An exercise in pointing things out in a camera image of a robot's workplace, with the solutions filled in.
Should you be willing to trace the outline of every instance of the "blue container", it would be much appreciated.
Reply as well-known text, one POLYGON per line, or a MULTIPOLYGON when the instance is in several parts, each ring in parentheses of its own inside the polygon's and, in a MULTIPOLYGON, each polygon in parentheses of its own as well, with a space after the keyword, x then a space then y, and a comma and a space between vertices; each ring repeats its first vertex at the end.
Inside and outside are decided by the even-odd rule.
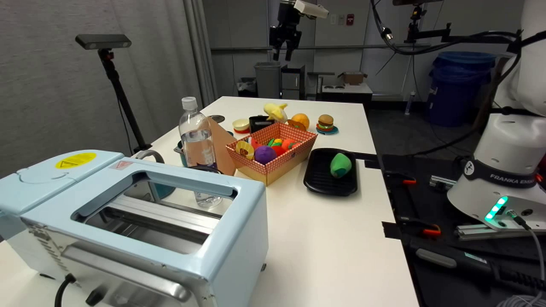
POLYGON ((440 53, 433 61, 426 119, 438 126, 459 126, 489 82, 494 56, 486 53, 440 53))

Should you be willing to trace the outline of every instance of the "white robot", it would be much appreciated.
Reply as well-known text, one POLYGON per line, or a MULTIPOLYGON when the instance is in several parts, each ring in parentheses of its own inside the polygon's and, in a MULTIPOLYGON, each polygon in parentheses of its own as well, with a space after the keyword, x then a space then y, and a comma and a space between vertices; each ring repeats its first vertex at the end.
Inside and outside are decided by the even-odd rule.
MULTIPOLYGON (((525 0, 523 39, 546 29, 542 12, 544 0, 525 0)), ((522 48, 520 63, 498 85, 494 106, 529 114, 489 114, 472 160, 447 198, 491 228, 520 230, 517 215, 532 230, 546 230, 546 191, 534 177, 546 153, 546 41, 522 48)))

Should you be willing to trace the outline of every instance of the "white table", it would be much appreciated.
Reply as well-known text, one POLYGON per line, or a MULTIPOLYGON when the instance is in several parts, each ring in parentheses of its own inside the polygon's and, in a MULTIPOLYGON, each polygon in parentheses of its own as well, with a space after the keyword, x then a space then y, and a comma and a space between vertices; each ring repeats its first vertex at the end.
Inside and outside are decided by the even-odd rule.
MULTIPOLYGON (((232 130, 233 119, 262 112, 266 102, 278 101, 221 97, 203 112, 223 114, 221 126, 232 130)), ((288 116, 302 111, 312 126, 322 112, 334 118, 339 133, 319 135, 315 148, 375 153, 361 104, 281 102, 288 104, 288 116)), ((172 150, 177 138, 172 130, 152 143, 167 164, 181 160, 172 150)), ((394 222, 382 172, 361 162, 356 167, 358 193, 348 198, 308 193, 302 182, 305 162, 268 186, 268 268, 250 307, 418 305, 402 246, 382 232, 382 222, 394 222)), ((58 285, 35 276, 8 244, 0 244, 0 268, 0 305, 53 305, 58 285)), ((83 297, 68 286, 66 300, 80 305, 83 297)))

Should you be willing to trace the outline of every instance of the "cardboard box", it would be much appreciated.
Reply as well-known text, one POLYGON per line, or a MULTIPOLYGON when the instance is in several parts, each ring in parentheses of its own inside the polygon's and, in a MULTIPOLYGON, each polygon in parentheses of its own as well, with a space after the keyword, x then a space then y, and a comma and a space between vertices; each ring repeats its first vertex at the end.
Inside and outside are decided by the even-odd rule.
POLYGON ((227 145, 227 152, 230 159, 233 160, 233 165, 239 169, 239 172, 264 182, 266 186, 281 177, 285 172, 288 172, 293 165, 300 164, 308 157, 308 152, 317 138, 317 135, 295 130, 285 123, 274 123, 268 128, 262 128, 256 133, 252 133, 247 138, 249 143, 261 143, 266 145, 271 138, 291 138, 295 140, 295 147, 286 150, 285 153, 278 155, 276 159, 269 160, 268 164, 259 164, 256 160, 249 160, 242 155, 239 155, 233 147, 235 141, 227 145))

